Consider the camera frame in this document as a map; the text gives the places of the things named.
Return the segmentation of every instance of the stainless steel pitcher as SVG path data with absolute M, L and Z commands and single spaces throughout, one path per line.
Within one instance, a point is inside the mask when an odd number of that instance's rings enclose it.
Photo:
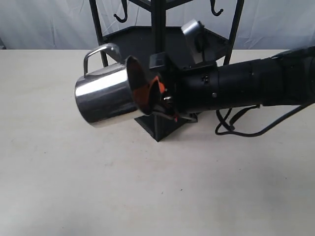
M 117 63 L 88 73 L 89 57 L 104 51 Z M 119 47 L 104 44 L 84 57 L 84 75 L 75 85 L 75 100 L 83 118 L 93 126 L 104 126 L 149 115 L 150 108 L 137 91 L 148 82 L 139 61 L 129 56 L 122 60 Z

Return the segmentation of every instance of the table surface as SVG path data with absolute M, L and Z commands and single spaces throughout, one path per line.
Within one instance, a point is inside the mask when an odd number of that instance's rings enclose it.
M 216 136 L 214 112 L 160 143 L 133 120 L 95 129 L 73 97 L 85 53 L 0 51 L 0 235 L 314 235 L 314 107 L 258 138 Z M 290 109 L 251 111 L 237 128 Z

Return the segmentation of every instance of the white wall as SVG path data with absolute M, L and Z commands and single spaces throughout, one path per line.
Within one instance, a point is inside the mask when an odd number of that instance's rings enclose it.
M 103 34 L 128 26 L 150 25 L 150 14 L 129 2 L 129 19 L 120 0 L 97 0 Z M 169 26 L 192 18 L 228 37 L 236 0 L 217 0 L 219 17 L 209 0 L 194 0 L 167 12 Z M 315 44 L 314 0 L 246 0 L 235 48 L 291 49 Z M 9 49 L 90 49 L 97 46 L 88 0 L 0 0 L 0 38 Z

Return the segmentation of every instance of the rack hook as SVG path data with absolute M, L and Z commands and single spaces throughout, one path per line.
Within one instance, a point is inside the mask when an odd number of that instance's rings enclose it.
M 213 15 L 219 16 L 219 15 L 222 14 L 223 9 L 221 9 L 221 10 L 218 11 L 218 12 L 215 11 L 216 0 L 210 0 L 210 4 L 211 4 L 211 12 L 212 12 Z
M 120 23 L 125 23 L 128 19 L 128 12 L 127 12 L 127 0 L 122 0 L 122 5 L 125 13 L 125 17 L 121 19 L 119 16 L 114 14 L 114 17 L 120 22 Z

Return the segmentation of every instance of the black metal rack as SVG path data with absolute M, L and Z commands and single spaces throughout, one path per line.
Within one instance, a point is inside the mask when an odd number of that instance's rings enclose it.
M 149 57 L 151 54 L 166 51 L 172 60 L 179 66 L 193 64 L 193 59 L 186 45 L 186 40 L 180 27 L 166 27 L 166 11 L 185 4 L 192 0 L 129 0 L 130 2 L 151 12 L 151 27 L 132 26 L 118 32 L 103 36 L 95 0 L 89 0 L 94 22 L 94 28 L 99 45 L 107 42 L 117 44 L 123 58 L 133 55 L 143 65 L 147 76 L 154 77 L 149 71 Z M 226 39 L 210 30 L 206 30 L 207 40 L 214 52 L 215 59 L 225 56 L 224 64 L 229 64 L 234 46 L 238 25 L 242 15 L 244 0 L 237 0 L 235 14 L 229 39 Z M 172 45 L 181 48 L 181 52 L 174 50 Z M 103 66 L 108 66 L 107 57 L 101 53 Z M 143 116 L 135 119 L 156 141 L 160 141 L 174 130 L 185 124 L 187 120 L 177 122 L 160 116 Z

